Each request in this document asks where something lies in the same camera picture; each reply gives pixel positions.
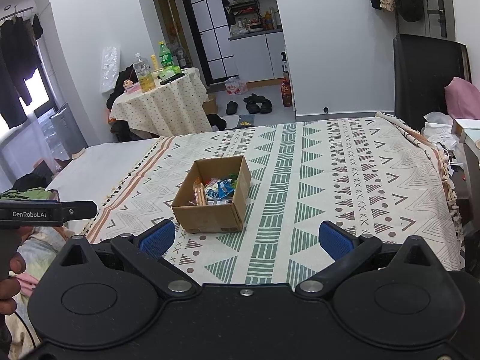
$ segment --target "black slipper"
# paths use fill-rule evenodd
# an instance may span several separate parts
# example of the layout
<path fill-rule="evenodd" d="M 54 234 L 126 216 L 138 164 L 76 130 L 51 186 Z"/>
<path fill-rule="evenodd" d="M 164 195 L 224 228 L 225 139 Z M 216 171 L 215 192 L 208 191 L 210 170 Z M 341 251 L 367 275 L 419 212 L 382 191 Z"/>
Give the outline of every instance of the black slipper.
<path fill-rule="evenodd" d="M 261 114 L 269 114 L 270 112 L 272 112 L 272 102 L 268 99 L 265 99 L 262 102 L 262 106 L 260 108 L 260 113 Z"/>
<path fill-rule="evenodd" d="M 254 102 L 254 103 L 258 103 L 258 104 L 263 103 L 265 100 L 266 100 L 265 96 L 258 96 L 255 93 L 252 93 L 250 96 L 245 97 L 243 99 L 243 101 L 246 102 L 246 103 Z"/>
<path fill-rule="evenodd" d="M 239 107 L 239 105 L 237 104 L 237 102 L 231 101 L 231 102 L 229 102 L 229 103 L 226 105 L 226 111 L 225 111 L 225 113 L 226 113 L 227 115 L 236 114 L 238 107 Z"/>
<path fill-rule="evenodd" d="M 247 103 L 247 111 L 249 114 L 258 114 L 260 112 L 260 107 L 253 101 L 250 101 Z"/>

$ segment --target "bed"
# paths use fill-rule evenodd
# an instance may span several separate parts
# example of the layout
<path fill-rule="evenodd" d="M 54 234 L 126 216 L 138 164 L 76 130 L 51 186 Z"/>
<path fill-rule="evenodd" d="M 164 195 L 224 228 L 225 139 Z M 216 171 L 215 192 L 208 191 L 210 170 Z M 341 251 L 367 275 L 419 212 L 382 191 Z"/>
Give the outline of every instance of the bed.
<path fill-rule="evenodd" d="M 233 155 L 244 155 L 251 172 L 244 231 L 185 232 L 170 205 L 192 163 Z M 323 220 L 390 243 L 421 235 L 446 269 L 462 264 L 435 159 L 383 117 L 104 144 L 49 187 L 62 200 L 97 203 L 96 218 L 69 225 L 92 243 L 172 219 L 176 239 L 164 257 L 198 283 L 294 287 L 333 261 L 318 243 Z"/>

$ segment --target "clothes rack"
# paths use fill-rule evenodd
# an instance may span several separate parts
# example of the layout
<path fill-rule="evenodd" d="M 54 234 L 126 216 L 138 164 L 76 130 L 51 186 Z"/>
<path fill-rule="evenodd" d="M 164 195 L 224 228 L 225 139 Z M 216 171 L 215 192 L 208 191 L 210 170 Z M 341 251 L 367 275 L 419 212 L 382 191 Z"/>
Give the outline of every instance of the clothes rack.
<path fill-rule="evenodd" d="M 30 9 L 33 9 L 33 7 L 25 8 L 25 9 L 22 9 L 22 10 L 20 10 L 20 11 L 18 11 L 18 12 L 15 11 L 15 13 L 11 13 L 10 15 L 6 15 L 6 16 L 0 18 L 0 21 L 5 20 L 5 19 L 8 19 L 9 17 L 12 17 L 12 16 L 16 16 L 16 15 L 18 15 L 19 13 L 27 12 L 27 11 L 29 11 Z"/>

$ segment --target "geometric pattern blanket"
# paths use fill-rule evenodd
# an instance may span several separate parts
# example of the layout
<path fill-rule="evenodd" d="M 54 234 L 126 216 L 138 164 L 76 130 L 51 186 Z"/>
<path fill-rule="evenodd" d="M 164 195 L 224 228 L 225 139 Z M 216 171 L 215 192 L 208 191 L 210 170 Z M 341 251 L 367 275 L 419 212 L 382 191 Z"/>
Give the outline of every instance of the geometric pattern blanket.
<path fill-rule="evenodd" d="M 194 160 L 244 155 L 251 172 L 245 226 L 189 234 L 171 203 Z M 402 243 L 422 236 L 446 269 L 460 242 L 424 150 L 381 117 L 333 119 L 160 138 L 85 227 L 90 242 L 139 234 L 170 218 L 165 258 L 198 283 L 292 287 L 333 262 L 318 243 L 330 220 L 351 234 Z"/>

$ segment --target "green soda bottle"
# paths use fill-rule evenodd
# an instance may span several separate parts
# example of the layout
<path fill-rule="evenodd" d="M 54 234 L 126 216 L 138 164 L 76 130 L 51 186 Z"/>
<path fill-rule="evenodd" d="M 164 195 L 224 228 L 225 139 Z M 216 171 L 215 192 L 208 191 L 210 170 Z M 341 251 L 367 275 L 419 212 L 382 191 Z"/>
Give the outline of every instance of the green soda bottle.
<path fill-rule="evenodd" d="M 158 57 L 160 58 L 160 64 L 167 68 L 173 66 L 172 52 L 165 46 L 165 42 L 158 42 L 160 48 L 158 50 Z"/>

